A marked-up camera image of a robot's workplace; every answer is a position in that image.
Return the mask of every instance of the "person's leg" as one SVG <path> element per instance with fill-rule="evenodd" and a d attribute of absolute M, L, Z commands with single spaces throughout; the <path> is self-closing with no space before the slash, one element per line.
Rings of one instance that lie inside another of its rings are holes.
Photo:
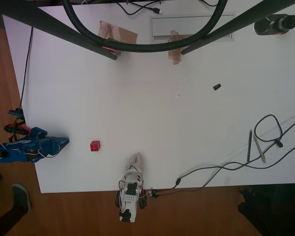
<path fill-rule="evenodd" d="M 20 184 L 12 185 L 13 208 L 0 217 L 0 236 L 5 235 L 30 210 L 27 190 Z"/>

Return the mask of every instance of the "red cube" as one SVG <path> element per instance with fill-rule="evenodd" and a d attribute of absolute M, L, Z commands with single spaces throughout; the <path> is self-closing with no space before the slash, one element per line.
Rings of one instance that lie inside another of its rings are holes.
<path fill-rule="evenodd" d="M 100 149 L 100 142 L 99 141 L 93 141 L 90 144 L 90 151 L 99 151 Z"/>

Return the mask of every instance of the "black sneaker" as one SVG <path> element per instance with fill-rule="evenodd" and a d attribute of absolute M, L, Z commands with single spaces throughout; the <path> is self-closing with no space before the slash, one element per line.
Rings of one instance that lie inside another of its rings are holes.
<path fill-rule="evenodd" d="M 13 191 L 13 207 L 21 207 L 27 212 L 30 211 L 30 197 L 26 188 L 22 185 L 15 183 L 12 185 Z"/>

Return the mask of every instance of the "white table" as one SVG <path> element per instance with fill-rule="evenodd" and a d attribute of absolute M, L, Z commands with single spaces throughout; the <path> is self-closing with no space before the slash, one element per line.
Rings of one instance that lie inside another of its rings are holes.
<path fill-rule="evenodd" d="M 229 0 L 225 12 L 239 15 L 258 2 Z M 164 15 L 213 11 L 196 0 L 165 1 L 161 8 Z M 151 11 L 129 17 L 116 4 L 74 9 L 94 33 L 103 20 L 149 43 Z M 43 10 L 73 27 L 62 6 Z M 295 5 L 283 12 L 295 14 Z M 4 22 L 21 91 L 30 27 L 8 17 Z M 214 91 L 218 83 L 222 87 Z M 234 42 L 211 43 L 175 66 L 167 52 L 124 53 L 114 61 L 35 29 L 23 108 L 28 127 L 70 139 L 57 157 L 35 164 L 42 193 L 117 190 L 135 152 L 144 157 L 145 188 L 169 188 L 189 170 L 221 164 L 248 142 L 263 116 L 283 122 L 295 115 L 295 29 L 257 36 L 249 26 L 236 32 Z M 267 122 L 260 133 L 272 127 Z M 101 141 L 100 152 L 90 152 L 93 140 Z M 295 128 L 282 142 L 283 148 L 266 154 L 268 164 L 295 146 Z M 194 173 L 179 187 L 202 186 L 214 172 Z M 268 170 L 223 170 L 209 186 L 290 182 L 295 151 Z"/>

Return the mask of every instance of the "pencil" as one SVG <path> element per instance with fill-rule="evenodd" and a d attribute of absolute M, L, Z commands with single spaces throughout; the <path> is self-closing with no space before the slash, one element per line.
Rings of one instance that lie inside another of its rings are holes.
<path fill-rule="evenodd" d="M 252 130 L 250 130 L 250 132 L 249 132 L 249 143 L 248 143 L 247 162 L 250 161 L 251 138 L 252 138 Z"/>
<path fill-rule="evenodd" d="M 255 140 L 255 142 L 256 142 L 257 149 L 258 149 L 258 151 L 259 151 L 259 153 L 260 153 L 260 156 L 261 156 L 262 161 L 263 161 L 264 163 L 266 163 L 266 157 L 265 157 L 264 153 L 263 153 L 262 150 L 261 150 L 261 147 L 260 147 L 260 145 L 259 145 L 259 142 L 258 142 L 258 139 L 257 139 L 256 135 L 254 135 L 254 140 Z"/>

